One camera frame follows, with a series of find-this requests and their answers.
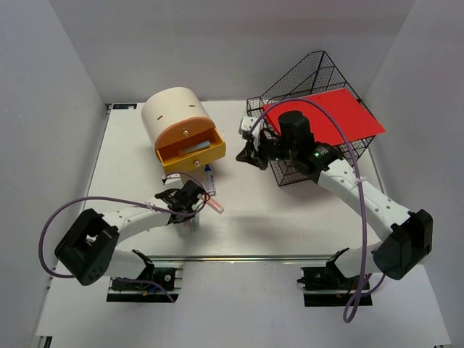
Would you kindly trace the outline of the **green highlighter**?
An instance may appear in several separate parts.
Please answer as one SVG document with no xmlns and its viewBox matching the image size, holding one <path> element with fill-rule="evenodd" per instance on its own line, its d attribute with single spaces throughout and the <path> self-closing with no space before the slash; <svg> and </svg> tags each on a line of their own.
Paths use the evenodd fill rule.
<svg viewBox="0 0 464 348">
<path fill-rule="evenodd" d="M 199 226 L 200 226 L 200 216 L 199 214 L 197 214 L 191 219 L 191 230 L 193 232 L 197 232 L 199 230 Z"/>
</svg>

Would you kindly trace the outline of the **red folder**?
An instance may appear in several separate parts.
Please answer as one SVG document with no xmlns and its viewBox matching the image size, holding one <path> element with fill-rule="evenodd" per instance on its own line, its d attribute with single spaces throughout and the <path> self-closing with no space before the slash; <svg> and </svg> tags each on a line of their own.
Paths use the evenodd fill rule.
<svg viewBox="0 0 464 348">
<path fill-rule="evenodd" d="M 362 106 L 345 88 L 304 96 L 297 101 L 285 102 L 272 108 L 263 106 L 267 112 L 266 120 L 280 134 L 278 117 L 288 111 L 300 111 L 310 122 L 310 130 L 315 140 L 332 146 L 344 143 L 333 123 L 314 106 L 305 103 L 309 100 L 322 107 L 341 127 L 349 141 L 357 141 L 384 133 L 385 129 L 377 119 Z"/>
</svg>

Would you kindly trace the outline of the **clear blue-capped spray bottle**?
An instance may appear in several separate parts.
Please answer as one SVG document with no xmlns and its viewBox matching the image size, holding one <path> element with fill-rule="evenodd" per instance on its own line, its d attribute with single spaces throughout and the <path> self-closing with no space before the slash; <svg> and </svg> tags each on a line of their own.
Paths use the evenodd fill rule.
<svg viewBox="0 0 464 348">
<path fill-rule="evenodd" d="M 206 178 L 205 180 L 206 191 L 210 196 L 214 196 L 216 195 L 215 179 L 212 173 L 212 168 L 210 167 L 209 164 L 205 165 L 204 173 L 205 173 L 205 178 Z"/>
</svg>

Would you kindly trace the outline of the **round cream drawer organizer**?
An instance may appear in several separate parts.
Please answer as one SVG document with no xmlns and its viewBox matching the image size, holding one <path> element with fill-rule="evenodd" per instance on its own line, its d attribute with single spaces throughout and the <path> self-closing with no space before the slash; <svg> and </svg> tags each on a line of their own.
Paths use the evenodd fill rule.
<svg viewBox="0 0 464 348">
<path fill-rule="evenodd" d="M 225 156 L 226 145 L 214 121 L 185 87 L 173 87 L 148 98 L 141 119 L 164 173 L 190 172 Z M 209 141 L 210 147 L 179 155 L 180 149 Z"/>
</svg>

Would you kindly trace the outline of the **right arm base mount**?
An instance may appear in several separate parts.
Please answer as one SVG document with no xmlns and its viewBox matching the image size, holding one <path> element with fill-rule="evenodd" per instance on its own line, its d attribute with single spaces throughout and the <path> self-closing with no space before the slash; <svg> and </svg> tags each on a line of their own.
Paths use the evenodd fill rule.
<svg viewBox="0 0 464 348">
<path fill-rule="evenodd" d="M 301 268 L 297 284 L 305 307 L 344 307 L 355 293 L 359 276 L 339 281 L 325 267 Z"/>
</svg>

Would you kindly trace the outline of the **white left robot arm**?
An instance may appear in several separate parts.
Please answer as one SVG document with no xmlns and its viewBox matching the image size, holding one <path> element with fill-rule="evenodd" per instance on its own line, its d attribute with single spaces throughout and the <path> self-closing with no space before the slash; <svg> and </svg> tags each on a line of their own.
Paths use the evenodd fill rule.
<svg viewBox="0 0 464 348">
<path fill-rule="evenodd" d="M 205 190 L 193 180 L 176 178 L 146 202 L 129 202 L 124 210 L 82 211 L 54 250 L 57 259 L 82 286 L 103 276 L 128 278 L 137 289 L 152 284 L 152 261 L 138 250 L 118 244 L 153 228 L 179 224 L 199 213 Z"/>
</svg>

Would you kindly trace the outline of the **orange highlighter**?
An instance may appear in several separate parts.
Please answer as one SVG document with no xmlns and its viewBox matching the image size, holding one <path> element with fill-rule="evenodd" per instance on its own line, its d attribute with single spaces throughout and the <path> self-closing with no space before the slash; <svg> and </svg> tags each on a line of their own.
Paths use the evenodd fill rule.
<svg viewBox="0 0 464 348">
<path fill-rule="evenodd" d="M 213 198 L 209 198 L 207 200 L 207 205 L 211 207 L 214 211 L 216 211 L 216 213 L 218 214 L 222 214 L 224 212 L 224 207 Z"/>
</svg>

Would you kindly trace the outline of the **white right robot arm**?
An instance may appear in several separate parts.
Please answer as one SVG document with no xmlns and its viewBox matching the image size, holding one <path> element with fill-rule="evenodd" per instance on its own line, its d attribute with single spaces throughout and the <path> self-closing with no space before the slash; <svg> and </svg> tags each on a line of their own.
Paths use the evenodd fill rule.
<svg viewBox="0 0 464 348">
<path fill-rule="evenodd" d="M 336 147 L 315 140 L 300 111 L 285 112 L 278 122 L 280 133 L 275 134 L 262 120 L 243 117 L 239 134 L 246 145 L 236 160 L 261 170 L 271 160 L 289 161 L 353 209 L 380 240 L 342 249 L 326 262 L 327 279 L 334 288 L 346 288 L 362 273 L 400 280 L 431 252 L 433 219 L 427 211 L 413 212 L 363 180 Z"/>
</svg>

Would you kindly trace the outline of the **blue highlighter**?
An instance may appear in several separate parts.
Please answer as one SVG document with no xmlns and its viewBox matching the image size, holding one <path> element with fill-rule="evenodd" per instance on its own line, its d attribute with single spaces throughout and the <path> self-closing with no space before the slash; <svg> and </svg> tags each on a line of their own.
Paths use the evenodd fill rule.
<svg viewBox="0 0 464 348">
<path fill-rule="evenodd" d="M 194 152 L 197 152 L 197 151 L 201 151 L 203 149 L 208 149 L 209 147 L 210 147 L 210 142 L 209 141 L 203 141 L 201 143 L 189 146 L 189 147 L 187 147 L 185 149 L 180 149 L 178 151 L 178 153 L 179 153 L 179 155 L 185 155 L 185 154 L 190 154 L 190 153 L 194 153 Z"/>
</svg>

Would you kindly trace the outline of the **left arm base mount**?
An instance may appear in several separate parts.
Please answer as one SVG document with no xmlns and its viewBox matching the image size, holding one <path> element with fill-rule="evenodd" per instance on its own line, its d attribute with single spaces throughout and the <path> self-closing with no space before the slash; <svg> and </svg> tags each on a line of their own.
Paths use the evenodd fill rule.
<svg viewBox="0 0 464 348">
<path fill-rule="evenodd" d="M 182 266 L 155 268 L 148 275 L 145 283 L 111 278 L 106 301 L 157 304 L 177 301 L 183 285 Z"/>
</svg>

